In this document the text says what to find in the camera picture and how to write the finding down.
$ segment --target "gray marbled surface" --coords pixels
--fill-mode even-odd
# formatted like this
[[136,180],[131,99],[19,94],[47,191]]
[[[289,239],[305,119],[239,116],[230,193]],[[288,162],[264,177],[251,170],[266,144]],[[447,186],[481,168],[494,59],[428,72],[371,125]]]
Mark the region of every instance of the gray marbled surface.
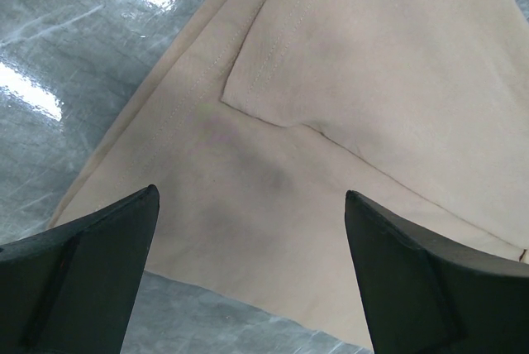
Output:
[[[203,0],[0,0],[0,243],[43,230]],[[529,0],[517,0],[529,18]],[[123,352],[362,352],[145,273]]]

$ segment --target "black object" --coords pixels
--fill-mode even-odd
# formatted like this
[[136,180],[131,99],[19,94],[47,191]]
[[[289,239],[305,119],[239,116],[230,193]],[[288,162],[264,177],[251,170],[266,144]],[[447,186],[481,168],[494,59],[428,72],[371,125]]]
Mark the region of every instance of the black object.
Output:
[[348,192],[346,230],[376,354],[529,353],[529,265]]
[[151,185],[0,249],[0,353],[119,353],[158,210]]

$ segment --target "folded fabric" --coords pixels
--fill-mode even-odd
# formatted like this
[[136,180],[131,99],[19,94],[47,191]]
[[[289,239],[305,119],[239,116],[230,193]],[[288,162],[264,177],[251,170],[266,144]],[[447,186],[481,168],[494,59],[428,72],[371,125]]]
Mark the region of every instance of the folded fabric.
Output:
[[267,0],[222,101],[306,124],[529,247],[529,25],[513,0]]

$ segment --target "gray table surface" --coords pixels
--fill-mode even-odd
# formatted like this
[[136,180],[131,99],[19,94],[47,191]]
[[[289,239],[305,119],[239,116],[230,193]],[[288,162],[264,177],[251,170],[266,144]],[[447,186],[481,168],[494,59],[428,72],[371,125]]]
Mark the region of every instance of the gray table surface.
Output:
[[[41,232],[203,0],[0,0],[0,243]],[[517,0],[529,17],[529,0]],[[144,274],[124,353],[367,353]]]

